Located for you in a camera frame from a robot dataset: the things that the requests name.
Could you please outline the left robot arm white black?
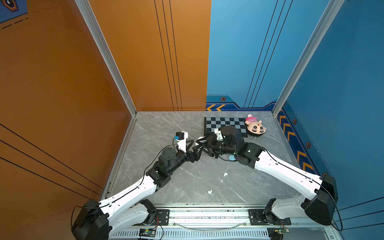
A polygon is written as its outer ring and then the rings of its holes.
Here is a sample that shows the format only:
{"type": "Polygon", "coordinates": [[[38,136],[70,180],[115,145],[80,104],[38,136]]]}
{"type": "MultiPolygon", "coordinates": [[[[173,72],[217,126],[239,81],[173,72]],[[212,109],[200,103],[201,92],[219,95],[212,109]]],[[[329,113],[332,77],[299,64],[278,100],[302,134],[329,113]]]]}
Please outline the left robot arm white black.
{"type": "Polygon", "coordinates": [[[142,177],[118,194],[99,202],[86,202],[71,222],[75,239],[108,240],[133,225],[154,223],[157,209],[147,197],[164,187],[185,162],[193,163],[201,157],[201,144],[189,140],[184,145],[183,149],[172,145],[161,149],[142,177]]]}

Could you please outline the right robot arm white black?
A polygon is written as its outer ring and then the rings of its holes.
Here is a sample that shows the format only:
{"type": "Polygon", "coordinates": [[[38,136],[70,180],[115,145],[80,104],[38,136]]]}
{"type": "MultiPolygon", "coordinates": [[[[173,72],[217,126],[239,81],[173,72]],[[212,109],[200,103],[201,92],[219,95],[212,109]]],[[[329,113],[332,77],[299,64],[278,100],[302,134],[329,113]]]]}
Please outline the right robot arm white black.
{"type": "Polygon", "coordinates": [[[234,126],[199,138],[194,151],[198,155],[205,152],[216,159],[230,155],[233,162],[269,174],[300,193],[295,198],[270,199],[263,210],[263,220],[267,224],[280,225],[291,218],[309,218],[324,226],[332,225],[338,201],[337,184],[332,176],[325,174],[321,177],[280,160],[266,148],[245,142],[240,130],[234,126]]]}

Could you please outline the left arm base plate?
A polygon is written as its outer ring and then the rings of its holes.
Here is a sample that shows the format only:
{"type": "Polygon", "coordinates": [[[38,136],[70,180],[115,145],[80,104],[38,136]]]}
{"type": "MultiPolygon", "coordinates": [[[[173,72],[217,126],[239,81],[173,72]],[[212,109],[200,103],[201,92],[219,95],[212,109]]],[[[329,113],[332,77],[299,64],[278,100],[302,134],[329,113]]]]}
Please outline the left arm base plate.
{"type": "Polygon", "coordinates": [[[168,226],[170,220],[170,210],[169,209],[159,209],[155,214],[150,214],[149,218],[146,219],[143,223],[136,224],[136,226],[156,226],[160,224],[161,226],[168,226]]]}

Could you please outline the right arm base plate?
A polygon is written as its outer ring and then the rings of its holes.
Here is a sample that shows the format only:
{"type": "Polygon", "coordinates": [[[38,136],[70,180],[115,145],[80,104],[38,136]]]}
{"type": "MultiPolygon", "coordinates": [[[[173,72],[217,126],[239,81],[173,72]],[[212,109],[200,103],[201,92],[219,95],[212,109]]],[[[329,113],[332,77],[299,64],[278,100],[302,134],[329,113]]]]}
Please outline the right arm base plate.
{"type": "Polygon", "coordinates": [[[284,225],[290,226],[292,224],[290,218],[279,219],[273,213],[264,213],[261,209],[248,210],[249,220],[252,226],[266,226],[266,225],[284,225]]]}

